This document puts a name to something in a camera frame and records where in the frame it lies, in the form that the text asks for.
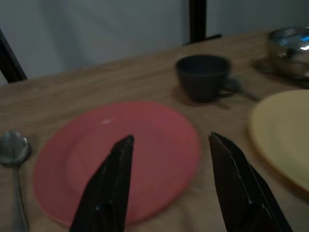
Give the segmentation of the shiny metal bowl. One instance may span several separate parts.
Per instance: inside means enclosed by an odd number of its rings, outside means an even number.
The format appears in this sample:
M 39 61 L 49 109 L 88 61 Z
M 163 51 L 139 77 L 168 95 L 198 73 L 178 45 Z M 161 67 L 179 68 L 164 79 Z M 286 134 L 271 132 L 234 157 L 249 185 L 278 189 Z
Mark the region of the shiny metal bowl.
M 274 68 L 309 82 L 309 27 L 277 29 L 267 35 L 268 57 Z

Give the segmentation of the black slanted bar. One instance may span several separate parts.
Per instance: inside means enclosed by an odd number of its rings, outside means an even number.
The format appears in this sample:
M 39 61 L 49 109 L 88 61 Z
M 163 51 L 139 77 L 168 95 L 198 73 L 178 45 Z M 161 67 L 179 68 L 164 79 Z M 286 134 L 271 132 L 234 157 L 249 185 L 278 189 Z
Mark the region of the black slanted bar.
M 8 83 L 27 80 L 27 76 L 0 29 L 0 71 Z

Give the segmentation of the yellow round plate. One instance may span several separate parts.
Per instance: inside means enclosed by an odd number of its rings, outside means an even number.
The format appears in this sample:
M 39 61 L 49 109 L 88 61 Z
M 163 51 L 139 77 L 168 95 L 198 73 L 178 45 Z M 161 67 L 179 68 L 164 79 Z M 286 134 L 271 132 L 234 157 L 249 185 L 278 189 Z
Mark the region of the yellow round plate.
M 303 193 L 309 194 L 309 90 L 290 90 L 259 102 L 248 117 L 258 153 Z

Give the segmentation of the silver metal spoon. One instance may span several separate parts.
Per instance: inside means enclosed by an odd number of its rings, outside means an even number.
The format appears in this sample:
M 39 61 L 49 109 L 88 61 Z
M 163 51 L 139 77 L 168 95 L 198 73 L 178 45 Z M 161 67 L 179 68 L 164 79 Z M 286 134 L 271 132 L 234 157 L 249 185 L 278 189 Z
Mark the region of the silver metal spoon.
M 24 209 L 19 169 L 31 153 L 28 139 L 17 131 L 8 131 L 0 137 L 0 165 L 11 168 L 14 181 L 12 232 L 28 232 L 28 220 Z

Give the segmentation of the red round plate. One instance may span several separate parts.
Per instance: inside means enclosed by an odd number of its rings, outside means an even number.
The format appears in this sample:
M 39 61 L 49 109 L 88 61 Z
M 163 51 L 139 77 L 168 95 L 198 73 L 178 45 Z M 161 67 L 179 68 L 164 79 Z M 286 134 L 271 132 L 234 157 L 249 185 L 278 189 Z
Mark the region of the red round plate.
M 70 226 L 84 188 L 113 145 L 134 136 L 127 224 L 154 216 L 188 186 L 202 154 L 193 125 L 156 102 L 127 101 L 91 110 L 61 128 L 41 150 L 33 191 L 41 209 Z

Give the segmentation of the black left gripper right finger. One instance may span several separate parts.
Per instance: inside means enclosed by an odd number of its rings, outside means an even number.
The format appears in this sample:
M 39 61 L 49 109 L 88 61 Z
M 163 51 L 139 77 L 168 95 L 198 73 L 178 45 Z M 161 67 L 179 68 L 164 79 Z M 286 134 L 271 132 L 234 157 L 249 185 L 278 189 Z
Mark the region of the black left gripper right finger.
M 215 132 L 209 143 L 227 232 L 293 232 L 268 184 L 240 148 Z

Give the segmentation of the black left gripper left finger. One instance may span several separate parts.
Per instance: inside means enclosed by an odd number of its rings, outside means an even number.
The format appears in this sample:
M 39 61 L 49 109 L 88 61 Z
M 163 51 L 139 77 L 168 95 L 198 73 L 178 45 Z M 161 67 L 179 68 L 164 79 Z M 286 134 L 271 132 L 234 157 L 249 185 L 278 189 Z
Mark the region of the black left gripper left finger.
M 133 148 L 132 135 L 114 144 L 88 181 L 70 232 L 124 232 Z

